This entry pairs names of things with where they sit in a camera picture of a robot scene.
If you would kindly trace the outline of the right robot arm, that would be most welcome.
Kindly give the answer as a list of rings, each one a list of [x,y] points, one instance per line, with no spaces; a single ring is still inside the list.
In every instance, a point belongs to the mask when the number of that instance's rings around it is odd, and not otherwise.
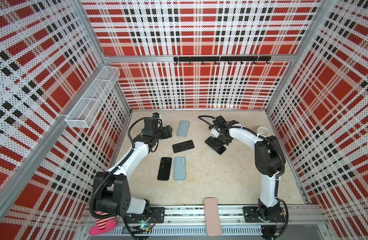
[[[258,218],[270,222],[282,212],[278,197],[280,177],[285,173],[285,158],[279,141],[242,126],[239,122],[226,121],[222,116],[198,116],[209,125],[212,136],[206,144],[219,155],[232,140],[239,140],[255,152],[255,166],[261,174],[261,195],[258,199]]]

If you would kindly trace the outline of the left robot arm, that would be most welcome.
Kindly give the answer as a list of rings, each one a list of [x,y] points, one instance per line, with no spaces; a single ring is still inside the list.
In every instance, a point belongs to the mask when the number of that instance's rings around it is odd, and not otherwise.
[[[141,161],[156,151],[159,141],[172,137],[172,127],[163,125],[159,113],[136,120],[128,129],[130,149],[112,167],[94,177],[89,211],[97,220],[135,217],[146,222],[152,216],[149,200],[131,196],[129,179]]]

